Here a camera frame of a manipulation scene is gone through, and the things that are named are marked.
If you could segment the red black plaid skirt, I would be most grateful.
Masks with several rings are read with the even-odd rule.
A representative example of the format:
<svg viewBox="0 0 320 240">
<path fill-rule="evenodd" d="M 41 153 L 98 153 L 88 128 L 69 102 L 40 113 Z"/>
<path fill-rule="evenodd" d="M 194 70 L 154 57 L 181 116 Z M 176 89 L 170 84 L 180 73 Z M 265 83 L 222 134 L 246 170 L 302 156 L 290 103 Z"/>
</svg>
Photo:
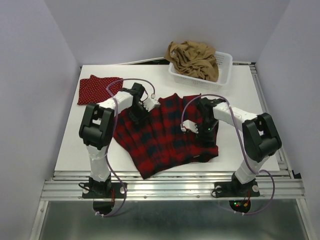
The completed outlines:
<svg viewBox="0 0 320 240">
<path fill-rule="evenodd" d="M 176 93 L 160 98 L 142 124 L 130 119 L 129 109 L 118 115 L 113 135 L 123 147 L 143 179 L 173 167 L 199 162 L 207 163 L 219 155 L 217 145 L 204 146 L 193 132 L 181 131 L 181 117 L 197 124 L 202 122 L 194 96 Z"/>
</svg>

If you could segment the red polka dot skirt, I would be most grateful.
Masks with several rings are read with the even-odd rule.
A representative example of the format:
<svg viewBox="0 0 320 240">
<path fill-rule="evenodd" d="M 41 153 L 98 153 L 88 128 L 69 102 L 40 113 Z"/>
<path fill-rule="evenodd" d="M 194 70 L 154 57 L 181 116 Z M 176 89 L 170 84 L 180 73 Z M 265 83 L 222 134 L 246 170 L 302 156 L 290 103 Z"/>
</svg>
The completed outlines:
<svg viewBox="0 0 320 240">
<path fill-rule="evenodd" d="M 116 95 L 123 87 L 123 82 L 119 77 L 97 77 L 93 74 L 89 78 L 79 80 L 78 102 L 77 105 L 83 106 L 89 103 L 98 104 L 111 97 L 108 89 Z"/>
</svg>

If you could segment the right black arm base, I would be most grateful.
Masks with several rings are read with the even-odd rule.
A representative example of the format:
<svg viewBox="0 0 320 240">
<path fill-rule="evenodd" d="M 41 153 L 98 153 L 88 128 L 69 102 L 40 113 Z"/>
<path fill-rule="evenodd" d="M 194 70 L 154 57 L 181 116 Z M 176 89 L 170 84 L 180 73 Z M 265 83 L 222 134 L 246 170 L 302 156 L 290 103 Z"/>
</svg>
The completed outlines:
<svg viewBox="0 0 320 240">
<path fill-rule="evenodd" d="M 255 180 L 240 184 L 235 180 L 215 182 L 211 190 L 213 198 L 229 198 L 233 211 L 248 214 L 251 209 L 251 198 L 260 196 L 260 190 Z"/>
</svg>

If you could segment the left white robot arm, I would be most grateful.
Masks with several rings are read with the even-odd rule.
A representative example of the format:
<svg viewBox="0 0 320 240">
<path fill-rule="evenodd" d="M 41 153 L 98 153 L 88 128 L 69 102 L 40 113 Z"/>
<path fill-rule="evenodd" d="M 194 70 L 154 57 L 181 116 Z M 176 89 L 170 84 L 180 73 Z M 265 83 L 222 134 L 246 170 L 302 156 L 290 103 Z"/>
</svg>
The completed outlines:
<svg viewBox="0 0 320 240">
<path fill-rule="evenodd" d="M 79 137 L 83 140 L 90 161 L 90 176 L 86 191 L 100 197 L 111 193 L 111 171 L 107 165 L 106 153 L 113 138 L 117 114 L 128 110 L 129 120 L 139 124 L 148 116 L 141 100 L 145 88 L 134 83 L 131 88 L 122 88 L 111 98 L 101 103 L 89 103 L 84 111 L 79 128 Z"/>
</svg>

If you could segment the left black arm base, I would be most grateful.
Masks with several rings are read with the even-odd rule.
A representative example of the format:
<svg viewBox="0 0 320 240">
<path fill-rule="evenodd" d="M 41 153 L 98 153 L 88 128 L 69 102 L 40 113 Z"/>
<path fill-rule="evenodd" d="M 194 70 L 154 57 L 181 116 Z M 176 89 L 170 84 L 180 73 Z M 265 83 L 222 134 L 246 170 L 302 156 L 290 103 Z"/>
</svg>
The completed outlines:
<svg viewBox="0 0 320 240">
<path fill-rule="evenodd" d="M 94 214 L 102 218 L 117 216 L 127 199 L 128 184 L 126 182 L 112 182 L 111 188 L 104 193 L 96 193 L 90 189 L 88 182 L 80 182 L 78 186 L 82 190 L 81 198 L 93 200 Z"/>
</svg>

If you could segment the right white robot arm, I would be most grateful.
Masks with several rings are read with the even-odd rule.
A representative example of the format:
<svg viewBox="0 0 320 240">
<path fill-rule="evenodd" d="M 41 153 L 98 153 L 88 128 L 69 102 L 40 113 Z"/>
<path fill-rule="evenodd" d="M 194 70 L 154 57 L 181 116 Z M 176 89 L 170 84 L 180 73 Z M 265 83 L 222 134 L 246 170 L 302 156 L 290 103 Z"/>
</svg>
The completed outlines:
<svg viewBox="0 0 320 240">
<path fill-rule="evenodd" d="M 258 197 L 260 191 L 256 182 L 262 165 L 282 147 L 282 141 L 275 123 L 268 113 L 253 114 L 236 107 L 229 107 L 221 98 L 206 97 L 196 104 L 202 116 L 197 124 L 197 140 L 205 147 L 216 145 L 215 127 L 220 121 L 241 131 L 244 160 L 232 174 L 230 181 L 214 183 L 211 194 L 215 198 Z"/>
</svg>

